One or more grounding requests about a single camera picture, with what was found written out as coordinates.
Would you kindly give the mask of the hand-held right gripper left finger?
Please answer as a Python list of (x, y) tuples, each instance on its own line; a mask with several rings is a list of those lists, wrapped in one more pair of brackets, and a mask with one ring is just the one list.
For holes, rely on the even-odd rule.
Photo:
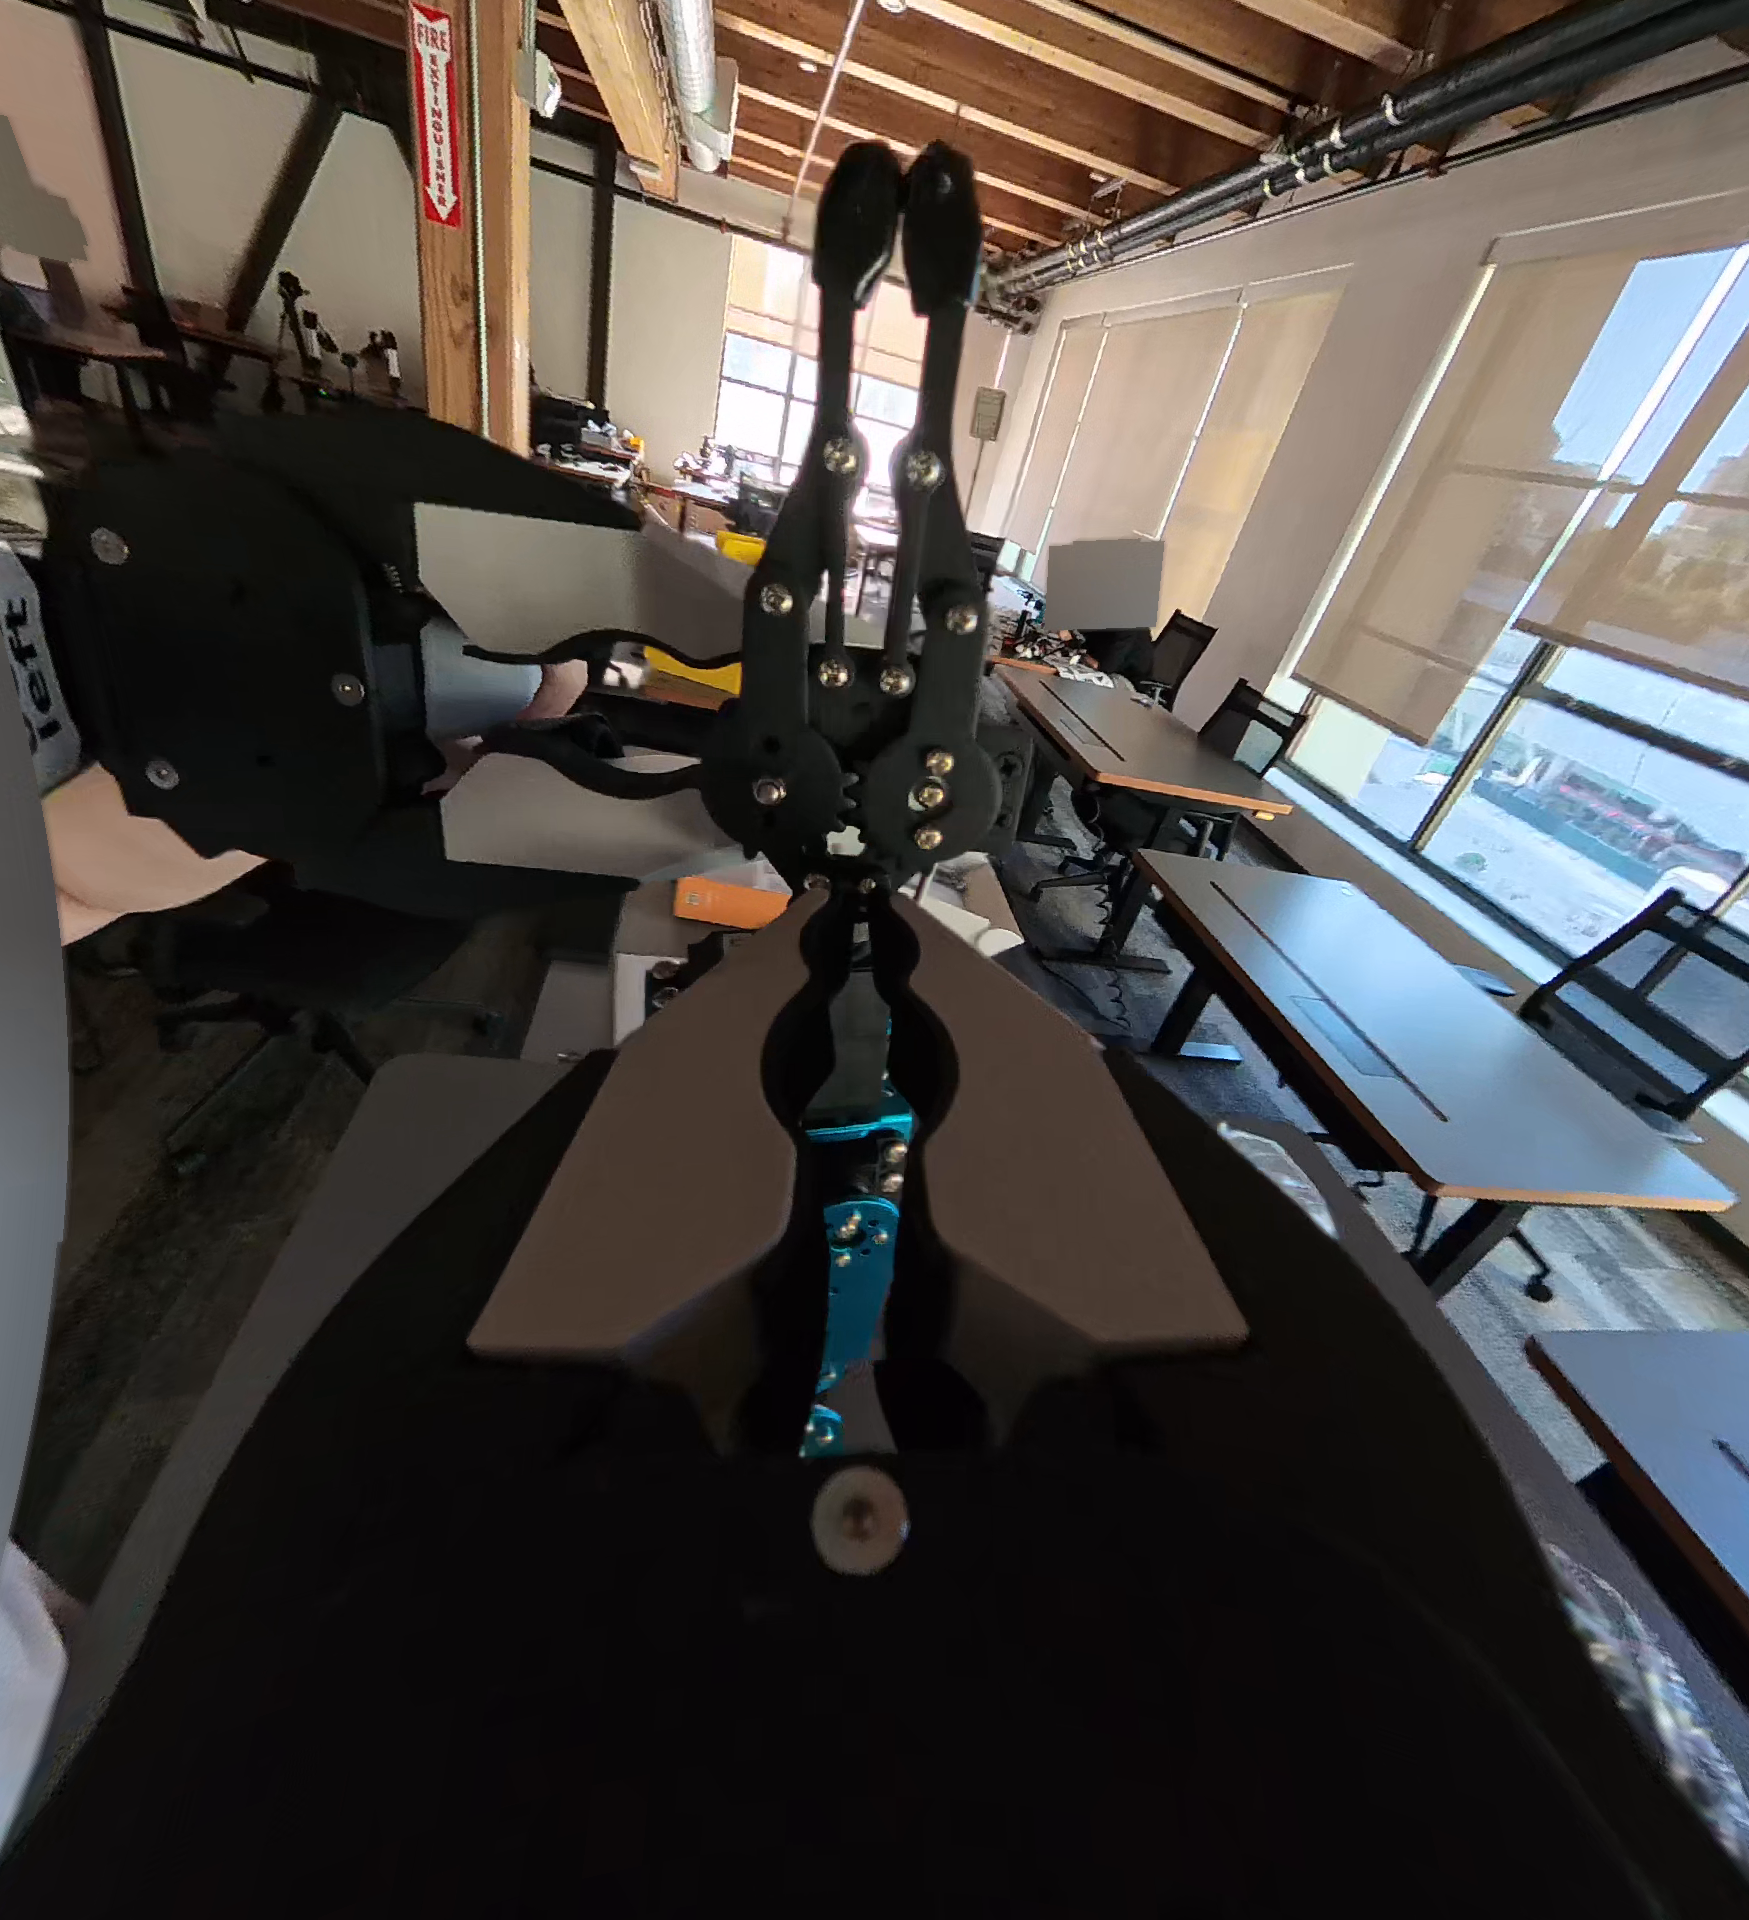
[(834, 1068), (841, 893), (805, 888), (610, 1058), (470, 1357), (685, 1390), (729, 1450), (796, 1457), (827, 1279), (805, 1116)]

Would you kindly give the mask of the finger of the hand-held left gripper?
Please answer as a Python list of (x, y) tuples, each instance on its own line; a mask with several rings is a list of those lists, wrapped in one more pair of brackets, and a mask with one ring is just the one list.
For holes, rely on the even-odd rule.
[(620, 802), (574, 786), (542, 754), (505, 754), (501, 734), (439, 793), (444, 855), (505, 870), (680, 882), (741, 870), (745, 848), (695, 791)]
[(741, 655), (745, 581), (691, 535), (415, 507), (424, 706), (574, 706), (589, 659), (657, 647), (685, 666)]

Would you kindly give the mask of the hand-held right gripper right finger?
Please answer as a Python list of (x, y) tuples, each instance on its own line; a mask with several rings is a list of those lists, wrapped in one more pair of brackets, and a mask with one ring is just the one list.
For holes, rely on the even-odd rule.
[(876, 1394), (900, 1450), (987, 1450), (1131, 1360), (1250, 1322), (1102, 1051), (908, 902), (876, 904), (887, 1079), (915, 1116)]

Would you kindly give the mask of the blue and black toy robot arm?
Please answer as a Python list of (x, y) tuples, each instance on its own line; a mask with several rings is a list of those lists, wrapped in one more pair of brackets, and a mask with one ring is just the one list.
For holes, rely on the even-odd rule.
[[(842, 636), (842, 542), (867, 470), (850, 412), (856, 320), (896, 251), (922, 320), (922, 366), (915, 428), (896, 450), (900, 549), (886, 647), (861, 651)], [(820, 904), (796, 934), (805, 979), (761, 1058), (771, 1116), (796, 1139), (796, 1208), (747, 1287), (761, 1374), (741, 1407), (745, 1443), (796, 1443), (812, 1412), (827, 1329), (820, 1199), (834, 1163), (805, 1139), (805, 1116), (841, 1054), (841, 993), (867, 992), (887, 1051), (880, 1079), (908, 1105), (915, 1145), (953, 1102), (953, 1046), (915, 993), (921, 934), (896, 893), (946, 855), (982, 848), (1005, 808), (998, 754), (977, 734), (987, 614), (948, 445), (977, 265), (982, 217), (968, 157), (946, 142), (908, 164), (886, 142), (856, 142), (841, 157), (807, 251), (812, 426), (745, 584), (741, 693), (717, 706), (697, 760), (716, 827), (796, 888), (820, 882)]]

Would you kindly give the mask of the dark desk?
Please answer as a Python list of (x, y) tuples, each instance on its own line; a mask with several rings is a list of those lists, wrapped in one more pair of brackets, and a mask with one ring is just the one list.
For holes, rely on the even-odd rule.
[(526, 925), (444, 964), (489, 999), (369, 1013), (369, 1079), (305, 1038), (153, 1051), (153, 993), (70, 974), (105, 1068), (73, 1079), (70, 1246), (17, 1533), (70, 1593), (61, 1718), (115, 1691), (253, 1407), (349, 1279), (605, 1032), (605, 974), (554, 964), (526, 1019)]

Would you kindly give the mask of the grey desk with slot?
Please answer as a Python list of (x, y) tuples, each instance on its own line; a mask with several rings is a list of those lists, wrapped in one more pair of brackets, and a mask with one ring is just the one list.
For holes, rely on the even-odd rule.
[(1217, 999), (1366, 1170), (1464, 1199), (1416, 1274), (1446, 1299), (1529, 1208), (1724, 1216), (1732, 1192), (1569, 1063), (1358, 885), (1137, 848), (1190, 959), (1152, 1054)]
[(1749, 1642), (1749, 1329), (1543, 1329), (1529, 1366)]
[(1116, 816), (1136, 816), (1136, 834), (1102, 822), (1116, 844), (1110, 922), (1091, 944), (1038, 944), (1046, 964), (1098, 964), (1162, 974), (1158, 959), (1131, 957), (1137, 908), (1152, 893), (1147, 855), (1181, 848), (1181, 822), (1216, 808), (1228, 822), (1277, 822), (1296, 804), (1250, 766), (1197, 738), (1185, 722), (1116, 687), (1066, 680), (1035, 666), (998, 666), (1005, 692), (1066, 766), (1072, 793), (1098, 793)]

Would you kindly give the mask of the person's left hand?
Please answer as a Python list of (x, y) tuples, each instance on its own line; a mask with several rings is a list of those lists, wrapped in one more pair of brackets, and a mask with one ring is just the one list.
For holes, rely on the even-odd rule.
[(133, 916), (165, 916), (253, 876), (265, 855), (196, 855), (165, 822), (130, 816), (119, 780), (83, 766), (38, 802), (61, 944)]

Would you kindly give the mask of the orange box with white foam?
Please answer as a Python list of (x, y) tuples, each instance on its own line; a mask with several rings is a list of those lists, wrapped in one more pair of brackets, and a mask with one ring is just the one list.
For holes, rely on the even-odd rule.
[(791, 908), (786, 888), (716, 882), (716, 876), (680, 876), (670, 893), (675, 922), (709, 925), (709, 928), (765, 928)]

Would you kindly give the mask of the black office chair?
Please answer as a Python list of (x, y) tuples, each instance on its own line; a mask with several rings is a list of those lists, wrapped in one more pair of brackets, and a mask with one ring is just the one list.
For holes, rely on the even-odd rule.
[(1271, 699), (1250, 680), (1236, 680), (1217, 710), (1197, 724), (1197, 738), (1250, 777), (1271, 777), (1273, 760), (1296, 743), (1301, 724), (1301, 710)]
[(1190, 672), (1208, 655), (1208, 647), (1216, 647), (1216, 627), (1175, 612), (1158, 627), (1158, 636), (1145, 642), (1136, 677), (1131, 677), (1136, 692), (1147, 706), (1168, 710), (1181, 699), (1181, 687), (1190, 680)]
[(1661, 888), (1522, 993), (1521, 1019), (1663, 1139), (1749, 1068), (1749, 934)]

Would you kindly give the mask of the beige roller window blind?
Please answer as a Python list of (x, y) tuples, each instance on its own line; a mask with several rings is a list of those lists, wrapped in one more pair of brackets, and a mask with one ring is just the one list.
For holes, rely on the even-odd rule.
[(1217, 388), (1162, 526), (1162, 607), (1203, 614), (1246, 513), (1296, 421), (1296, 399), (1341, 311), (1341, 286), (1246, 305)]
[(1066, 327), (1005, 532), (1035, 549), (1152, 542), (1236, 329), (1238, 305)]
[(1749, 232), (1489, 265), (1296, 677), (1431, 743), (1521, 636), (1749, 699)]

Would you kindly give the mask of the black ceiling pipes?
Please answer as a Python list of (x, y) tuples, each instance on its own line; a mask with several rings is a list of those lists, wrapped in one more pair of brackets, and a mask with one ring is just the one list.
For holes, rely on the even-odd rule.
[(1306, 183), (1358, 174), (1366, 164), (1416, 146), (1431, 152), (1446, 137), (1483, 123), (1514, 103), (1616, 80), (1684, 44), (1724, 38), (1731, 30), (1749, 30), (1749, 0), (1609, 0), (1559, 8), (1453, 64), (1387, 87), (1291, 152), (1271, 152), (1086, 240), (992, 271), (982, 281), (982, 301), (1012, 305), (1048, 295), (1066, 281), (1116, 271), (1216, 219), (1255, 217)]

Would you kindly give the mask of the wooden support post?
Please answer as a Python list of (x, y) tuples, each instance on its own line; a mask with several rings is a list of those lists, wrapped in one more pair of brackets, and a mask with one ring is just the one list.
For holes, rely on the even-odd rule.
[(435, 421), (526, 457), (536, 30), (517, 0), (435, 4), (453, 14), (462, 227), (429, 227), (415, 183), (424, 404)]

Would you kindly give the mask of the red and white wall sign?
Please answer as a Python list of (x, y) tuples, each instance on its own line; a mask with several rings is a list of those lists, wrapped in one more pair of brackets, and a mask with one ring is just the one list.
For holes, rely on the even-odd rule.
[(453, 14), (429, 0), (405, 4), (408, 44), (408, 121), (415, 121), (415, 192), (419, 217), (439, 232), (462, 227), (462, 159), (459, 159), (459, 56)]

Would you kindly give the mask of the silver spiral air duct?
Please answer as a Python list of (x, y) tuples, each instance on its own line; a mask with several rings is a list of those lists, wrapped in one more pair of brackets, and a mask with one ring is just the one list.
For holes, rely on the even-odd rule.
[(697, 174), (717, 174), (736, 157), (741, 64), (716, 50), (709, 0), (654, 0), (680, 146)]

